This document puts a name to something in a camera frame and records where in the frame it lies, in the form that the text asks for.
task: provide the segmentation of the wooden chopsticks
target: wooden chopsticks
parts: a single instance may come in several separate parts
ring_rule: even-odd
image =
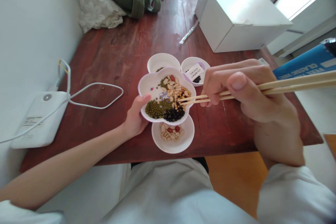
[[[296,77],[292,79],[268,82],[268,83],[258,85],[258,88],[261,91],[263,91],[262,93],[264,95],[268,95],[268,94],[274,95],[274,94],[279,94],[279,93],[288,93],[288,92],[302,91],[302,90],[307,90],[307,89],[316,89],[316,88],[324,88],[324,87],[326,88],[326,87],[331,87],[331,86],[336,86],[336,70],[326,72],[326,73],[318,73],[314,75],[300,76],[300,77]],[[229,91],[223,91],[219,93],[219,95],[223,96],[220,98],[220,100],[234,99],[234,97],[230,94]],[[202,98],[207,98],[207,97],[208,97],[207,95],[200,95],[200,96],[180,99],[178,101],[182,102],[186,100],[202,99]],[[183,104],[188,105],[192,103],[202,103],[202,102],[210,102],[210,99],[188,101]]]

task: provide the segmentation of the hand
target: hand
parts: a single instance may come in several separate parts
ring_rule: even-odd
[[[209,68],[202,94],[207,94],[211,102],[201,103],[201,106],[217,105],[218,93],[228,89],[241,102],[243,113],[257,122],[286,122],[288,117],[297,118],[295,107],[283,94],[265,96],[257,87],[275,80],[270,67],[254,59]]]
[[[134,99],[132,107],[127,111],[127,118],[124,122],[124,132],[128,138],[135,137],[139,135],[148,124],[148,121],[145,120],[140,114],[141,108],[150,101],[151,95],[148,93],[145,96],[137,96]]]

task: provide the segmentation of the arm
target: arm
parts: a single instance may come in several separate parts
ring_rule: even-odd
[[[303,166],[300,122],[295,107],[283,95],[264,96],[257,85],[275,81],[271,69],[257,60],[216,66],[206,72],[203,92],[217,105],[218,93],[228,89],[241,102],[245,115],[255,121],[254,142],[268,169],[274,164]]]
[[[147,126],[140,110],[151,96],[138,96],[119,127],[60,153],[21,174],[0,190],[0,202],[35,210],[71,184],[99,160]]]

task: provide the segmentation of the white bowl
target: white bowl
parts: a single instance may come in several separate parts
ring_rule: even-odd
[[[177,70],[181,69],[180,62],[173,55],[166,53],[154,54],[147,62],[149,73],[156,72],[161,67],[174,67]]]
[[[204,59],[197,58],[197,57],[186,58],[181,64],[181,72],[186,73],[186,71],[192,68],[197,62],[202,62],[205,66],[205,70],[203,73],[200,74],[201,80],[199,81],[199,83],[193,82],[192,85],[193,86],[203,86],[204,78],[205,78],[205,71],[208,68],[210,68],[210,65]]]
[[[141,80],[139,81],[138,84],[138,92],[141,96],[144,96],[147,93],[150,93],[152,96],[152,100],[155,100],[155,98],[158,98],[157,101],[160,101],[160,94],[163,95],[163,98],[167,98],[167,93],[164,92],[161,87],[158,86],[158,84],[160,84],[161,80],[163,78],[166,78],[167,75],[174,75],[174,77],[177,77],[179,79],[179,83],[181,86],[185,87],[186,89],[188,89],[191,92],[191,96],[196,96],[196,90],[193,87],[193,85],[191,83],[189,83],[188,81],[186,81],[181,73],[180,70],[177,70],[175,68],[172,67],[166,67],[161,69],[159,72],[154,72],[154,73],[148,73],[146,75],[144,75]],[[149,115],[147,115],[146,113],[146,106],[143,106],[141,109],[141,114],[142,116],[147,120],[150,121],[152,123],[159,123],[159,122],[164,122],[167,123],[169,125],[179,125],[180,123],[182,123],[184,120],[186,120],[187,116],[189,115],[189,109],[193,104],[188,104],[185,108],[185,114],[184,116],[175,122],[168,122],[167,120],[163,119],[163,118],[159,118],[159,119],[154,119],[152,117],[150,117]]]
[[[187,119],[181,123],[181,127],[184,129],[184,135],[180,137],[179,141],[166,142],[161,138],[160,123],[153,123],[152,136],[156,146],[162,151],[170,154],[180,153],[186,150],[193,141],[195,134],[194,122],[190,115],[188,115]]]

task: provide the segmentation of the wooden table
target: wooden table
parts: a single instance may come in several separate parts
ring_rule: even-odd
[[[277,67],[267,49],[214,54],[199,27],[184,44],[179,44],[196,21],[196,2],[164,0],[158,14],[146,13],[140,21],[126,17],[124,23],[114,29],[91,30],[85,34],[70,63],[71,93],[92,82],[118,85],[125,93],[105,110],[69,104],[52,144],[29,149],[20,171],[27,171],[54,155],[120,125],[138,95],[140,78],[147,74],[147,61],[156,53],[172,54],[180,63],[187,57],[200,57],[211,66],[263,57],[272,68]],[[75,97],[74,101],[105,106],[120,90],[104,87],[93,86]],[[66,90],[66,78],[59,90]],[[199,95],[202,87],[197,87],[196,91]],[[320,134],[295,94],[287,96],[298,110],[304,145],[321,144]],[[210,108],[197,104],[190,109],[190,115],[195,124],[195,137],[190,147],[182,153],[172,155],[157,148],[152,139],[150,123],[142,134],[111,152],[98,165],[256,151],[253,121],[242,114],[236,100],[226,100]]]

